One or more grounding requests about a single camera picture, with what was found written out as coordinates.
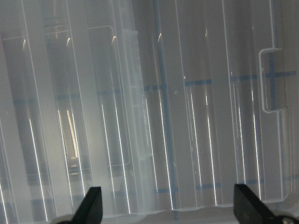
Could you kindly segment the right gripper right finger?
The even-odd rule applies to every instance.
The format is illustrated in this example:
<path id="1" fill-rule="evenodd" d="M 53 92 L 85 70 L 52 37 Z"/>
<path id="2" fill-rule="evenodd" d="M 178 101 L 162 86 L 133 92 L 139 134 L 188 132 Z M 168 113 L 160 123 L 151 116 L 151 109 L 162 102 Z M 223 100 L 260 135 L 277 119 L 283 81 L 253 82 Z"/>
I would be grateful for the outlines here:
<path id="1" fill-rule="evenodd" d="M 234 185 L 233 212 L 240 224 L 276 224 L 276 216 L 246 184 Z"/>

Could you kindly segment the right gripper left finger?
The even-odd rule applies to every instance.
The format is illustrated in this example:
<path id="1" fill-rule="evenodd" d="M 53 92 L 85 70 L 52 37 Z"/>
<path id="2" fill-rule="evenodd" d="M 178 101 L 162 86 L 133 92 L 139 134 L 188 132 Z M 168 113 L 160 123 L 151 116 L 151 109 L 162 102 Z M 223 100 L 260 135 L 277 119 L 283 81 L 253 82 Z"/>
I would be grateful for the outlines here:
<path id="1" fill-rule="evenodd" d="M 75 212 L 72 224 L 100 224 L 103 218 L 101 187 L 90 187 L 79 208 Z"/>

